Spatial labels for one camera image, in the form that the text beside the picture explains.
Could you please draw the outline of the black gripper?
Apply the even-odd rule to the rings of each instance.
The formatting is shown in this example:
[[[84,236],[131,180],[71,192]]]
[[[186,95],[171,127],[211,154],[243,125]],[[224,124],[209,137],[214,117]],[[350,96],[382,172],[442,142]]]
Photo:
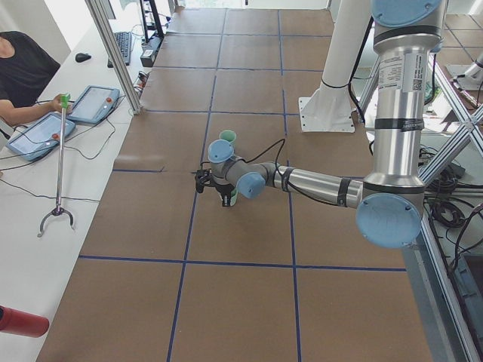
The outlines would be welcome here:
[[[214,183],[215,189],[220,194],[222,200],[223,207],[231,207],[232,206],[232,195],[235,194],[235,187],[230,183]]]

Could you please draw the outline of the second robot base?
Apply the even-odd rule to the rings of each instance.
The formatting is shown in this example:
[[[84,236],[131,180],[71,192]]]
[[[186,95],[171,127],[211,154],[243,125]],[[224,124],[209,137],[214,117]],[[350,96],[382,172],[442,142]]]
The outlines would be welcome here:
[[[466,91],[477,91],[482,88],[482,54],[479,54],[470,65],[447,65],[446,70],[460,88]]]

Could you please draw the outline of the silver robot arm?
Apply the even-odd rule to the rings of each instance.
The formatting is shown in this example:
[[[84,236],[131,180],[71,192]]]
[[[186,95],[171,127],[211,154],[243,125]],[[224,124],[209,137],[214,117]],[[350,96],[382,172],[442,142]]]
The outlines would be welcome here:
[[[356,211],[358,230],[371,243],[400,248],[420,233],[425,184],[418,175],[429,55],[441,44],[442,1],[343,1],[318,89],[299,100],[304,132],[351,133],[350,82],[365,37],[379,57],[374,121],[374,166],[363,179],[329,176],[275,161],[250,164],[226,140],[208,148],[210,167],[196,188],[213,187],[223,205],[231,194],[257,197],[267,186]]]

